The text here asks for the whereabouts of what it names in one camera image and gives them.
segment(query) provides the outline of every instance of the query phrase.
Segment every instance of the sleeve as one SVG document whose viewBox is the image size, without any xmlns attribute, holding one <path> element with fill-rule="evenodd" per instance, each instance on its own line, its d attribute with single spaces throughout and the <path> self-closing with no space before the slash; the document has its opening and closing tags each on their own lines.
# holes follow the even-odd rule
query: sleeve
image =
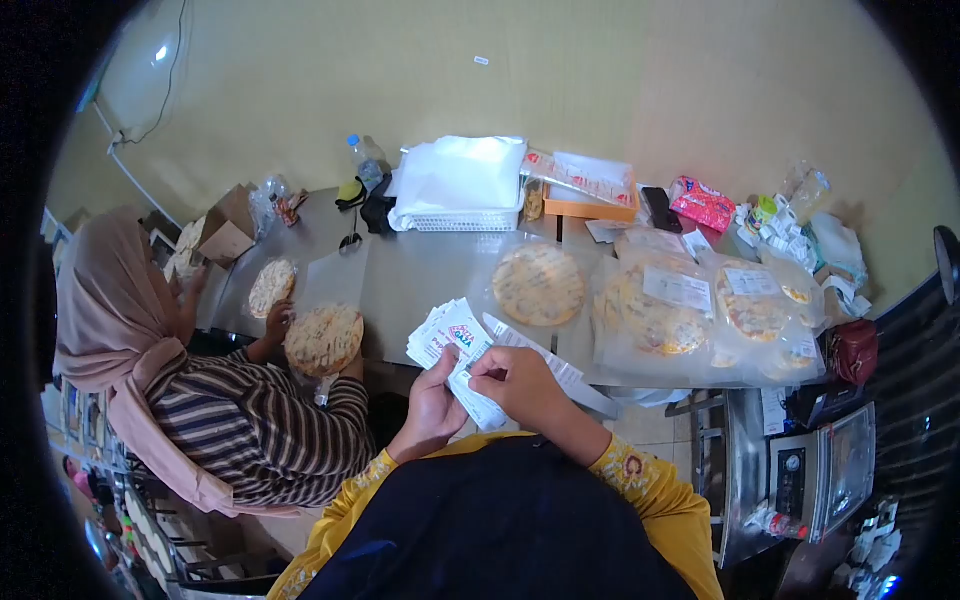
<svg viewBox="0 0 960 600">
<path fill-rule="evenodd" d="M 268 600 L 293 600 L 303 593 L 346 539 L 366 507 L 366 502 L 370 500 L 368 492 L 379 486 L 395 468 L 396 462 L 387 454 L 387 450 L 383 450 L 362 473 L 344 481 L 340 493 L 314 524 L 306 549 L 276 579 L 267 594 Z"/>
<path fill-rule="evenodd" d="M 677 468 L 615 435 L 590 471 L 634 505 L 650 543 L 701 600 L 723 598 L 713 567 L 710 506 Z"/>
<path fill-rule="evenodd" d="M 353 474 L 370 460 L 367 391 L 351 377 L 330 388 L 325 408 L 265 382 L 252 395 L 251 417 L 267 460 L 304 475 Z"/>
</svg>

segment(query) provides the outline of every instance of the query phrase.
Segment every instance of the hand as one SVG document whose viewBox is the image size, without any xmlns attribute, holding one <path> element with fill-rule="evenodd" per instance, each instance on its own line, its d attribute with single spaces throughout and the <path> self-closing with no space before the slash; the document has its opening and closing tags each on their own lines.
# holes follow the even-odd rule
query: hand
<svg viewBox="0 0 960 600">
<path fill-rule="evenodd" d="M 197 270 L 193 272 L 193 276 L 190 277 L 190 288 L 187 290 L 187 294 L 194 298 L 199 298 L 204 292 L 208 277 L 210 277 L 210 272 L 206 267 L 198 267 Z"/>
<path fill-rule="evenodd" d="M 459 350 L 448 345 L 433 369 L 422 372 L 410 388 L 407 421 L 387 446 L 387 453 L 397 463 L 444 448 L 467 422 L 467 411 L 444 384 L 457 366 L 458 355 Z"/>
<path fill-rule="evenodd" d="M 544 431 L 544 419 L 572 405 L 546 361 L 532 348 L 494 346 L 470 369 L 470 388 L 521 425 Z"/>
<path fill-rule="evenodd" d="M 531 348 L 494 346 L 470 369 L 470 388 L 527 429 L 541 432 L 583 467 L 610 445 L 611 433 L 577 408 L 546 361 Z"/>
<path fill-rule="evenodd" d="M 279 346 L 287 339 L 287 330 L 294 317 L 294 304 L 290 300 L 279 300 L 267 315 L 267 334 L 263 339 L 272 346 Z"/>
</svg>

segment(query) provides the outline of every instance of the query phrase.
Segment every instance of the striped shirt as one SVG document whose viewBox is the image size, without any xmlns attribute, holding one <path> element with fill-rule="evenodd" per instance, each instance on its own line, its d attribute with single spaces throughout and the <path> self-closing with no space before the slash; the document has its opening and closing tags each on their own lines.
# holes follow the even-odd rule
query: striped shirt
<svg viewBox="0 0 960 600">
<path fill-rule="evenodd" d="M 375 454 L 362 383 L 337 379 L 321 407 L 244 349 L 223 358 L 185 353 L 144 397 L 163 433 L 233 486 L 238 505 L 325 506 Z"/>
</svg>

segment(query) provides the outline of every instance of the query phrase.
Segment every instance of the pink package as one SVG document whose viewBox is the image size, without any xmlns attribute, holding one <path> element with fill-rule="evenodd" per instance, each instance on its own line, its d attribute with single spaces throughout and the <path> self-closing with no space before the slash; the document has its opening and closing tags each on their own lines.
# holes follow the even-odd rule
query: pink package
<svg viewBox="0 0 960 600">
<path fill-rule="evenodd" d="M 722 233 L 730 226 L 736 205 L 694 178 L 678 177 L 670 186 L 670 209 Z"/>
</svg>

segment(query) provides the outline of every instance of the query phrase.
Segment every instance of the electrical cable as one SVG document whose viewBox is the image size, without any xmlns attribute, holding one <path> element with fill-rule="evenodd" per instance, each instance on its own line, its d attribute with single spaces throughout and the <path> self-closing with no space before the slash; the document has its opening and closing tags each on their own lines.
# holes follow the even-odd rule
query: electrical cable
<svg viewBox="0 0 960 600">
<path fill-rule="evenodd" d="M 125 146 L 127 144 L 139 144 L 147 135 L 150 135 L 154 130 L 159 127 L 160 121 L 163 120 L 163 111 L 167 108 L 167 101 L 170 100 L 170 92 L 174 88 L 174 69 L 177 68 L 177 59 L 180 57 L 180 47 L 183 44 L 183 12 L 186 10 L 186 0 L 183 0 L 183 4 L 180 5 L 180 17 L 177 19 L 177 52 L 174 53 L 173 62 L 170 64 L 170 77 L 167 80 L 167 95 L 163 98 L 163 105 L 160 106 L 160 115 L 156 118 L 156 123 L 154 126 L 147 130 L 146 133 L 140 136 L 140 139 L 126 139 L 126 136 L 122 131 L 120 131 L 120 136 L 122 139 L 115 144 L 116 146 Z"/>
</svg>

